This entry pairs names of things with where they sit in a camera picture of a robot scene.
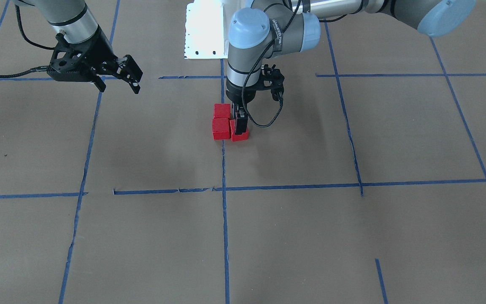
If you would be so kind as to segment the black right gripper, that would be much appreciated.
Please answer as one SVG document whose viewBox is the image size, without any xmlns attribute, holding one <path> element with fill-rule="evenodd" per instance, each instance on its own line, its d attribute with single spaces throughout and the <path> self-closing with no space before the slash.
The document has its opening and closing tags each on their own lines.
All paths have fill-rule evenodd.
<svg viewBox="0 0 486 304">
<path fill-rule="evenodd" d="M 126 81 L 135 94 L 140 92 L 143 71 L 127 54 L 118 58 L 101 27 L 93 36 L 80 43 L 70 43 L 62 33 L 56 34 L 54 48 L 47 74 L 56 81 L 93 82 L 100 92 L 106 90 L 101 75 L 110 75 Z"/>
</svg>

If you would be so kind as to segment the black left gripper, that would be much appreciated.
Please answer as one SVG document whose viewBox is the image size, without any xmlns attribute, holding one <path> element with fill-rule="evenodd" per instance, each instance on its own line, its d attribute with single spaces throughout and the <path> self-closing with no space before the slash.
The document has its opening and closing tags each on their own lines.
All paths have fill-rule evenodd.
<svg viewBox="0 0 486 304">
<path fill-rule="evenodd" d="M 241 134 L 248 127 L 248 115 L 243 104 L 253 101 L 256 92 L 269 90 L 274 101 L 279 102 L 284 96 L 285 77 L 275 65 L 269 67 L 264 64 L 250 75 L 249 80 L 244 84 L 247 74 L 238 73 L 231 67 L 228 69 L 229 76 L 235 76 L 235 83 L 226 79 L 226 95 L 232 102 L 232 110 L 235 111 L 236 133 Z"/>
</svg>

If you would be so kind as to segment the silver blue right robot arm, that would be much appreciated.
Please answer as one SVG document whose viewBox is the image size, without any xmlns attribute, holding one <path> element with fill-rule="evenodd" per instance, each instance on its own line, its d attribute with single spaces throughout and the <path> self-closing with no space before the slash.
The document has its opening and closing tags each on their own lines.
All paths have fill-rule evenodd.
<svg viewBox="0 0 486 304">
<path fill-rule="evenodd" d="M 102 75 L 113 76 L 139 93 L 143 72 L 129 54 L 114 54 L 109 39 L 83 0 L 16 0 L 35 7 L 56 31 L 57 44 L 47 67 L 55 81 L 90 82 L 104 92 Z"/>
</svg>

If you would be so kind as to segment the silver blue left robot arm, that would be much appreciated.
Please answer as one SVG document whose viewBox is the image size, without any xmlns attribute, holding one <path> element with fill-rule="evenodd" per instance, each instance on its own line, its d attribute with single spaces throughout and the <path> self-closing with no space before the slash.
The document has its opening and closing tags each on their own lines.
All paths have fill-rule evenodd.
<svg viewBox="0 0 486 304">
<path fill-rule="evenodd" d="M 475 7 L 474 0 L 248 0 L 228 31 L 226 95 L 232 102 L 235 135 L 254 121 L 248 104 L 269 90 L 282 108 L 284 77 L 265 58 L 304 52 L 318 44 L 324 23 L 359 12 L 382 13 L 429 37 L 457 28 Z"/>
</svg>

